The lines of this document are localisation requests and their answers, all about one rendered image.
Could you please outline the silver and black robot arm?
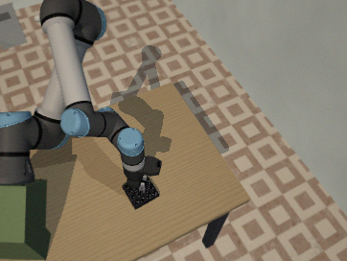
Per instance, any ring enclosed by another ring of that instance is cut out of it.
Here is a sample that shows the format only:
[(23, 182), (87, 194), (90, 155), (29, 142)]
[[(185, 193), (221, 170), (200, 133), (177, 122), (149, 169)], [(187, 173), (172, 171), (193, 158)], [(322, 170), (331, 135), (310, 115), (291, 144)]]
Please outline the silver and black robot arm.
[(44, 0), (40, 23), (55, 65), (34, 116), (30, 111), (0, 112), (0, 185), (35, 182), (30, 149), (58, 149), (70, 135), (106, 137), (126, 165), (140, 164), (145, 157), (142, 133), (111, 107), (94, 111), (82, 69), (86, 50), (105, 33), (104, 12), (86, 0)]

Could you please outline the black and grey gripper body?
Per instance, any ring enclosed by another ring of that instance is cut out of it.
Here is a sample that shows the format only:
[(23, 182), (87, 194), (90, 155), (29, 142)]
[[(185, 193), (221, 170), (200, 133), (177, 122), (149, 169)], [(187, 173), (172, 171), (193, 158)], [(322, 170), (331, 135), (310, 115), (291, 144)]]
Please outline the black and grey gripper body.
[[(159, 162), (158, 162), (159, 161)], [(143, 175), (158, 176), (162, 161), (153, 156), (145, 156), (143, 161), (135, 166), (126, 165), (123, 161), (124, 174), (127, 177), (127, 186), (139, 188)], [(141, 175), (142, 174), (142, 175)]]

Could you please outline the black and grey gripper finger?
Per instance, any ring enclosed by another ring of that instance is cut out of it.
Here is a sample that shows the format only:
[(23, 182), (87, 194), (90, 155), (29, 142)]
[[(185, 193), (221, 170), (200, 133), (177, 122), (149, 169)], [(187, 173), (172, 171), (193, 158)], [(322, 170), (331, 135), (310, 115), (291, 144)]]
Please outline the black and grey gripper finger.
[(147, 182), (147, 176), (146, 176), (146, 175), (143, 175), (143, 178), (142, 178), (142, 181), (141, 181), (141, 182), (144, 182), (145, 185), (148, 184), (148, 182)]
[(146, 186), (145, 186), (145, 183), (144, 182), (141, 182), (141, 185), (139, 187), (139, 191), (146, 191)]

